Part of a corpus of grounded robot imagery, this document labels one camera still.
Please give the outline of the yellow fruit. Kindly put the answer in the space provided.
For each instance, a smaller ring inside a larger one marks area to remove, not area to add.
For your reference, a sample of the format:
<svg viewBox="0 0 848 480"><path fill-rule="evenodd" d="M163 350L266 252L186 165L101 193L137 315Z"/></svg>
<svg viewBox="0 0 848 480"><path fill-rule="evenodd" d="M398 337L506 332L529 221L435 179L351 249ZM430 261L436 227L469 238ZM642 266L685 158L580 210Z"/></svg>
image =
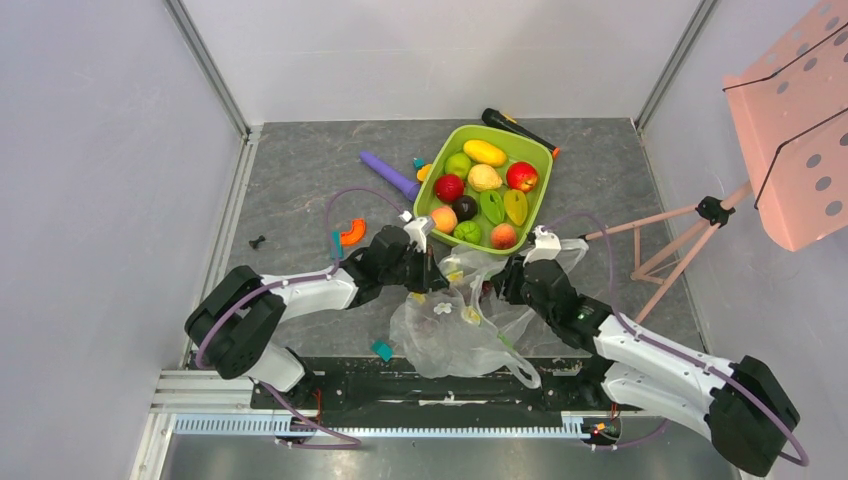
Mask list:
<svg viewBox="0 0 848 480"><path fill-rule="evenodd" d="M516 226L523 226L527 220L529 204L521 190L510 189L503 194L506 217Z"/></svg>

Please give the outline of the orange peach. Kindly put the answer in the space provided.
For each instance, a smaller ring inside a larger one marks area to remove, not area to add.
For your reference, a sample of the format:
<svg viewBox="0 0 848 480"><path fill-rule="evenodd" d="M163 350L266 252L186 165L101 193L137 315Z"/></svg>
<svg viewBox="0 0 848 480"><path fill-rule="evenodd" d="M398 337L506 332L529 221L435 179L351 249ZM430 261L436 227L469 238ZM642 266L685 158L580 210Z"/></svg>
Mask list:
<svg viewBox="0 0 848 480"><path fill-rule="evenodd" d="M508 223L495 226L490 233L490 244L496 250L509 250L518 243L518 235L515 228Z"/></svg>
<svg viewBox="0 0 848 480"><path fill-rule="evenodd" d="M446 235L451 235L459 220L450 206L441 206L430 212L430 218L435 223L435 229Z"/></svg>

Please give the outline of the dark red grapes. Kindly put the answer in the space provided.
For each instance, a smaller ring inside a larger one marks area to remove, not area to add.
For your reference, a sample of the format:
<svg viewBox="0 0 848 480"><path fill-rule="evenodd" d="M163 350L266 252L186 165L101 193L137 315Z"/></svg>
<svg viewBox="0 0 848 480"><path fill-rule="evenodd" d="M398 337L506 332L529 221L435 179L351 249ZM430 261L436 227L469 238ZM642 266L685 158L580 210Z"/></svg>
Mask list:
<svg viewBox="0 0 848 480"><path fill-rule="evenodd" d="M480 292L479 297L481 299L484 299L484 298L488 298L492 295L497 296L497 291L494 287L494 284L491 281L484 281L481 284L481 292Z"/></svg>

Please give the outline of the green plastic tray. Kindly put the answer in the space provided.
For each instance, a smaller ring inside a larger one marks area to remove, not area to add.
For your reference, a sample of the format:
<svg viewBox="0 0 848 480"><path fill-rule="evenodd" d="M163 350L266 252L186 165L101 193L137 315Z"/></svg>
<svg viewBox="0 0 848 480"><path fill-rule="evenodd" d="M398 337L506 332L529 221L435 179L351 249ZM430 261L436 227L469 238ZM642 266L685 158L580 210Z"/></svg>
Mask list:
<svg viewBox="0 0 848 480"><path fill-rule="evenodd" d="M533 140L461 126L430 164L413 213L436 215L435 240L509 255L533 228L553 164L552 154Z"/></svg>

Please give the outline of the green starfruit piece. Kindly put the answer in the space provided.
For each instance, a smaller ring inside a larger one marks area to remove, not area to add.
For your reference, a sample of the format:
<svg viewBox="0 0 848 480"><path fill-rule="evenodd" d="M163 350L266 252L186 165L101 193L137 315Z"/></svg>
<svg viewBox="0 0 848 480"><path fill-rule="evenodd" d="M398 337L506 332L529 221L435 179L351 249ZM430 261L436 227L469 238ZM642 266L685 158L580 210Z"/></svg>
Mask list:
<svg viewBox="0 0 848 480"><path fill-rule="evenodd" d="M504 202L497 190L480 192L478 205L483 216L492 225L499 225L504 222L506 216Z"/></svg>

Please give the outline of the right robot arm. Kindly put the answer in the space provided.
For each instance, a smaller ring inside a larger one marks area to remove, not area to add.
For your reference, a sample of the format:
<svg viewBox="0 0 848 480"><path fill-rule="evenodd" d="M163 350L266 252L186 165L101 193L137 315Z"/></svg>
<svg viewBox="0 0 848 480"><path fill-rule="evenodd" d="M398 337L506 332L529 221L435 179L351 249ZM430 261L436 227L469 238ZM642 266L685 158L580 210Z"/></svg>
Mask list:
<svg viewBox="0 0 848 480"><path fill-rule="evenodd" d="M591 408L610 401L662 416L708 439L729 463L766 476L793 442L800 414L763 361L733 362L661 339L580 294L554 260L512 256L491 283L497 296L538 314L566 345L591 354L577 382Z"/></svg>

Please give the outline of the green fruit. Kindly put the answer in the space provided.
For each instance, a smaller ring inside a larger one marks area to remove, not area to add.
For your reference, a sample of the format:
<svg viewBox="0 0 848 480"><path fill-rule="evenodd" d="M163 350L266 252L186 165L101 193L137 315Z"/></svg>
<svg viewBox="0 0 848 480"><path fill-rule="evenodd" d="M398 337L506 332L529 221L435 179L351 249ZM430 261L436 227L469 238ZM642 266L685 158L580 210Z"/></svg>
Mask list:
<svg viewBox="0 0 848 480"><path fill-rule="evenodd" d="M452 232L452 236L458 241L480 245L483 239L483 229L475 221L466 220L457 224Z"/></svg>

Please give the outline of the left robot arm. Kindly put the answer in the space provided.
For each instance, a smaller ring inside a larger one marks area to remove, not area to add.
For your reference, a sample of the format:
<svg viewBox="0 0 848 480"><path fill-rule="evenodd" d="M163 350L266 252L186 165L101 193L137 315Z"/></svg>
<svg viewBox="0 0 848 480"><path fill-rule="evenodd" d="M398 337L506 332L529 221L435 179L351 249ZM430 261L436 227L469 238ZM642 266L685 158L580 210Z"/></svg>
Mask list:
<svg viewBox="0 0 848 480"><path fill-rule="evenodd" d="M230 380L246 376L268 385L290 407L306 405L314 381L289 348L273 344L280 323L315 312L365 305L386 287L410 293L444 290L427 236L435 223L418 217L385 226L371 243L323 270L300 275L260 275L249 266L231 270L189 315L184 330L197 352L194 362Z"/></svg>

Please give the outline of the clear plastic bag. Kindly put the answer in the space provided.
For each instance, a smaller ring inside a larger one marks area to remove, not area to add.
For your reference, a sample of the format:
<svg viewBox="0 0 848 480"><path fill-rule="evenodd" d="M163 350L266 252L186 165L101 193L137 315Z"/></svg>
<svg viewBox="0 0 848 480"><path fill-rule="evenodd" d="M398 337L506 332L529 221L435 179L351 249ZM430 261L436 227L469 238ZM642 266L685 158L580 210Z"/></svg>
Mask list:
<svg viewBox="0 0 848 480"><path fill-rule="evenodd" d="M454 247L438 264L448 288L411 293L393 313L389 340L395 352L428 379L473 378L506 368L525 387L538 389L540 375L514 344L539 316L484 287L506 264L505 256Z"/></svg>

